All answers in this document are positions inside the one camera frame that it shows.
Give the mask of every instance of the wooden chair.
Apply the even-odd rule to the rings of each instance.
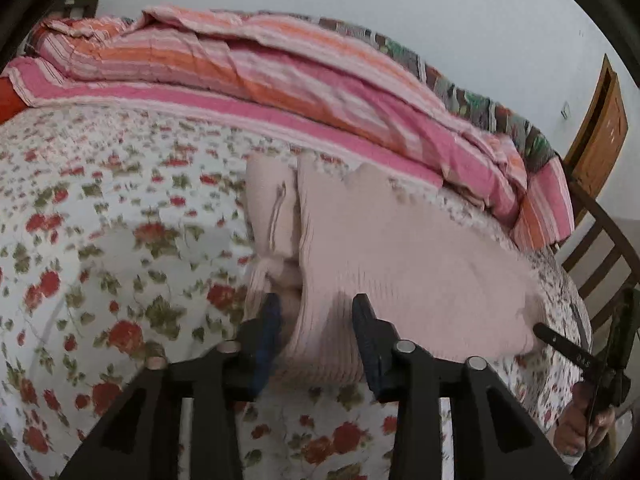
[[[578,243],[562,263],[564,270],[570,272],[600,234],[606,234],[614,244],[602,262],[578,289],[580,297],[583,299],[587,298],[608,275],[609,271],[620,258],[623,258],[631,269],[625,281],[620,285],[620,288],[608,299],[604,306],[597,311],[593,318],[591,318],[591,327],[595,333],[614,313],[619,304],[622,289],[626,286],[635,286],[640,283],[640,258],[616,223],[604,211],[600,204],[580,186],[578,181],[572,178],[571,175],[567,175],[567,182],[572,204],[574,205],[574,211],[585,209],[593,216],[595,222],[587,234],[584,235],[584,238],[580,240],[580,243]]]

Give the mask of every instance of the pink cloth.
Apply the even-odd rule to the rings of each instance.
[[[297,201],[278,194],[296,190],[293,180],[298,255],[290,252]],[[373,166],[363,164],[341,182],[304,156],[297,174],[254,156],[246,189],[258,247],[248,314],[264,292],[287,291],[279,375],[316,383],[362,378],[350,315],[360,292],[402,338],[437,357],[492,360],[533,349],[531,328],[543,310],[527,264],[423,200],[397,194]]]

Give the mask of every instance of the red rose print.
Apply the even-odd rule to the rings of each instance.
[[[89,405],[89,402],[91,401],[91,397],[89,397],[88,395],[78,395],[76,397],[76,408],[78,410],[82,410],[84,408],[86,408]]]
[[[42,229],[45,231],[51,231],[62,225],[62,216],[59,214],[51,215],[42,225]]]
[[[262,437],[263,435],[268,435],[271,433],[271,428],[266,424],[260,424],[256,426],[254,430],[251,432],[251,438],[256,440],[257,438]]]
[[[47,444],[44,435],[38,428],[31,426],[26,428],[22,434],[22,443],[29,446],[38,453],[47,454],[49,451],[49,445]]]
[[[225,311],[234,302],[236,290],[232,286],[215,284],[209,289],[207,301],[218,310]]]
[[[398,426],[398,418],[396,416],[386,416],[382,423],[382,433],[385,435],[395,433]]]
[[[161,163],[161,166],[168,168],[179,168],[180,166],[188,166],[190,162],[184,158],[174,158],[170,156],[166,161]]]
[[[327,436],[321,436],[305,444],[300,453],[309,464],[321,464],[334,454],[334,445]]]
[[[334,449],[338,454],[355,450],[364,432],[352,422],[345,422],[334,431]]]
[[[28,233],[33,233],[38,229],[40,229],[46,221],[47,221],[47,218],[44,215],[37,213],[31,216],[31,218],[29,218],[29,221],[27,222],[27,225],[25,225],[24,228],[27,229]]]
[[[36,150],[29,150],[28,152],[24,152],[24,161],[25,162],[33,162],[36,160],[38,156],[36,155]]]
[[[215,186],[220,182],[220,175],[215,173],[203,174],[200,176],[200,181],[208,186]]]
[[[66,189],[59,189],[53,195],[53,203],[59,204],[67,199],[69,192]]]
[[[42,303],[42,291],[39,286],[30,285],[24,295],[27,312],[31,313]]]
[[[65,337],[65,350],[67,352],[72,352],[78,348],[78,343],[76,342],[76,336],[73,334],[69,334]]]
[[[40,275],[40,291],[45,298],[50,298],[60,290],[60,278],[54,270],[47,270]]]
[[[304,428],[314,428],[316,426],[316,423],[313,420],[313,417],[308,415],[300,415],[300,426],[303,426]]]
[[[198,149],[191,144],[178,144],[177,142],[174,144],[174,150],[179,153],[195,153]]]
[[[56,399],[56,394],[52,390],[44,390],[42,396],[44,397],[47,406],[49,406],[54,412],[60,409],[60,403]]]
[[[142,329],[136,323],[123,319],[109,330],[107,346],[115,346],[123,354],[132,355],[143,344]]]
[[[28,379],[20,379],[20,398],[25,404],[38,405],[38,395],[33,387],[33,383]]]
[[[183,207],[187,203],[182,196],[172,196],[169,198],[169,202],[171,202],[171,205],[175,205],[176,207]]]
[[[144,224],[138,227],[133,235],[141,242],[153,243],[164,239],[166,229],[160,222]]]
[[[68,168],[67,170],[60,171],[60,176],[84,176],[84,168],[82,166],[78,168]]]
[[[103,416],[111,406],[111,403],[120,395],[120,391],[120,387],[114,383],[96,384],[91,390],[94,413],[98,416]]]

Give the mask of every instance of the folded quilt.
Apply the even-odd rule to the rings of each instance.
[[[208,89],[361,136],[439,172],[510,230],[519,225],[513,238],[523,250],[573,230],[562,174],[551,172],[556,180],[547,179],[523,209],[538,177],[527,174],[512,139],[451,114],[431,89],[368,44],[292,16],[167,6],[145,9],[119,34],[112,21],[105,27],[108,34],[98,34],[95,20],[91,27],[49,20],[34,49],[75,80]]]
[[[531,328],[544,314],[527,264],[424,200],[396,193],[377,168],[363,164],[340,181],[304,155],[297,171],[252,156],[246,191],[258,253],[247,311],[257,313],[265,292],[284,292],[282,378],[362,378],[350,315],[360,292],[379,318],[437,357],[533,349]]]

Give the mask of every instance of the orange stripe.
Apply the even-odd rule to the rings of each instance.
[[[95,45],[84,44],[83,48],[78,50],[85,51],[85,54],[92,54],[92,50],[96,50]],[[322,104],[315,105],[297,98],[287,92],[284,88],[274,88],[269,82],[261,82],[242,78],[235,70],[228,66],[223,66],[212,62],[212,60],[203,60],[193,57],[191,54],[184,54],[174,50],[158,50],[148,48],[135,47],[103,47],[99,49],[99,57],[101,60],[112,60],[119,62],[134,62],[137,60],[159,63],[170,68],[184,70],[185,72],[194,73],[208,78],[220,81],[221,87],[232,87],[236,91],[226,90],[235,97],[249,97],[254,102],[282,108],[290,112],[308,117],[315,121],[328,124],[335,128],[340,128],[359,137],[369,140],[379,146],[383,146],[388,150],[392,150],[400,155],[407,156],[408,150],[404,137],[388,130],[379,131],[377,134],[370,130],[364,130],[357,124],[346,122],[341,118],[332,115],[330,107]]]

